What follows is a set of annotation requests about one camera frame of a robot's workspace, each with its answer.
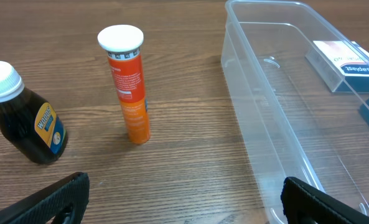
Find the orange tablet tube white cap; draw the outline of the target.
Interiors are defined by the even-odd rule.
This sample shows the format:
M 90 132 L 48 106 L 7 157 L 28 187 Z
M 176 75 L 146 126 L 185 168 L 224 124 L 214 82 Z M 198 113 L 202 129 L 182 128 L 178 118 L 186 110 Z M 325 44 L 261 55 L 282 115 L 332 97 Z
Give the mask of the orange tablet tube white cap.
M 104 28 L 97 39 L 107 53 L 129 140 L 143 144 L 151 137 L 141 58 L 144 34 L 135 26 L 120 24 Z

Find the dark syrup bottle white cap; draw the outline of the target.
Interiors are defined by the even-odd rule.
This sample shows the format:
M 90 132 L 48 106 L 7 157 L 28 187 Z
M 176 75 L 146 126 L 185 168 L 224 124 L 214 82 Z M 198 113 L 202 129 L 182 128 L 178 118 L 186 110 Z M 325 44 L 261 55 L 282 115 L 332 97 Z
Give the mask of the dark syrup bottle white cap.
M 22 77 L 0 61 L 0 131 L 30 161 L 51 164 L 59 159 L 68 133 L 52 105 L 26 88 Z

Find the white blue plaster box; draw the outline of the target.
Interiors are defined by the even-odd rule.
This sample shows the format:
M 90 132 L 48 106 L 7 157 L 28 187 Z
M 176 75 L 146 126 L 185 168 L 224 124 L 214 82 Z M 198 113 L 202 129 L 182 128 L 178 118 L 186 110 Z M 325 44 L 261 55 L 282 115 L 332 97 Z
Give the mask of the white blue plaster box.
M 369 93 L 369 65 L 342 41 L 313 41 L 306 59 L 333 93 Z

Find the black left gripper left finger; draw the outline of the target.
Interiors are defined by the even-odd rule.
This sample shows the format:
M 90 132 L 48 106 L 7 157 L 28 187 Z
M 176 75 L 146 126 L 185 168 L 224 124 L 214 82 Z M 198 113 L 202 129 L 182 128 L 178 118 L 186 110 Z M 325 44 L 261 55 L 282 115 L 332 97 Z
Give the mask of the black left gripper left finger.
M 0 210 L 0 224 L 81 223 L 89 193 L 88 174 L 75 172 Z

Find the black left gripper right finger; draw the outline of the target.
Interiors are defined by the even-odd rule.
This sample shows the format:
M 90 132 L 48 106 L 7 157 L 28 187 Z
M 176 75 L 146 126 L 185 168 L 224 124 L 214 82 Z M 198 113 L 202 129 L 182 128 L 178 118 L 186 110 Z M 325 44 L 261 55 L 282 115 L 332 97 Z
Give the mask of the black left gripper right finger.
M 369 217 L 296 177 L 286 177 L 281 192 L 288 224 L 369 224 Z

